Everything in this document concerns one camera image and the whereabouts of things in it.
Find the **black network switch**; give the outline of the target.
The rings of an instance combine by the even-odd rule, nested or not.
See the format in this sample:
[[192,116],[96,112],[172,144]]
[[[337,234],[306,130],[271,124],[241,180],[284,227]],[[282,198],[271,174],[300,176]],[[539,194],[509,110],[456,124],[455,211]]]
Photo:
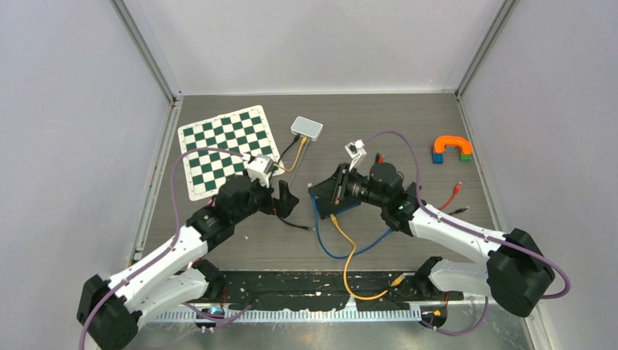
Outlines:
[[338,215],[344,211],[350,210],[361,205],[361,201],[353,198],[346,198],[339,204],[332,203],[315,195],[310,196],[315,203],[317,217],[319,219],[328,219],[331,214]]

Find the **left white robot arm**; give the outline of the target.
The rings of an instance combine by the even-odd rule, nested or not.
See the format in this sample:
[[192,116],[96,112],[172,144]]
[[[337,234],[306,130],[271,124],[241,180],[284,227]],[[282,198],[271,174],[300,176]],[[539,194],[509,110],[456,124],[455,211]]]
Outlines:
[[123,349],[155,316],[187,301],[218,300],[223,273],[205,255],[257,212],[288,217],[300,202],[289,185],[274,189],[249,176],[231,176],[210,203],[185,222],[172,238],[132,266],[106,279],[98,274],[83,285],[77,320],[82,325],[79,349],[91,337],[100,349]]

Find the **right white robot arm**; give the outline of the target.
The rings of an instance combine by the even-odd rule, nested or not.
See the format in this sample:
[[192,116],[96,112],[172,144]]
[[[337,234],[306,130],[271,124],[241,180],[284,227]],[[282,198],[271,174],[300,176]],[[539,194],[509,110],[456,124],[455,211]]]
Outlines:
[[529,316],[555,280],[531,235],[521,229],[503,233],[465,222],[420,199],[419,189],[414,182],[405,187],[390,163],[374,164],[366,176],[341,163],[308,192],[336,209],[349,203],[377,206],[390,229],[433,241],[470,260],[427,259],[412,278],[413,289],[423,298],[465,292],[493,298],[515,316]]

